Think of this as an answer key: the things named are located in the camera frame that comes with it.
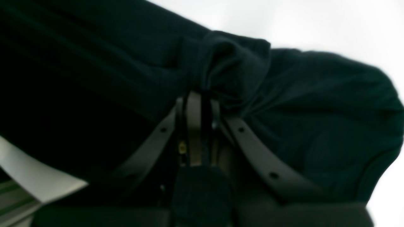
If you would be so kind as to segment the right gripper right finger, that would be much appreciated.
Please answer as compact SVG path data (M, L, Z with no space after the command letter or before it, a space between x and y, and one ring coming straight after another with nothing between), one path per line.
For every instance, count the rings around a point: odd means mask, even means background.
M350 203L326 192L285 164L241 119L221 117L211 100L212 127L220 129L241 163L257 176L261 200L239 205L240 227L372 227L363 203Z

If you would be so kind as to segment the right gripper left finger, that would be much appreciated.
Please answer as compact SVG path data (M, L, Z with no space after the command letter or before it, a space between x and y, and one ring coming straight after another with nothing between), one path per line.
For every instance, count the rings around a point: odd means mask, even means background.
M40 209L33 227L170 227L173 215L168 208L120 207L127 196L147 181L157 164L166 163L163 154L173 143L175 166L202 165L202 96L190 92L178 98L172 112L164 118L140 147L116 170L93 185L90 195L107 206L50 206Z

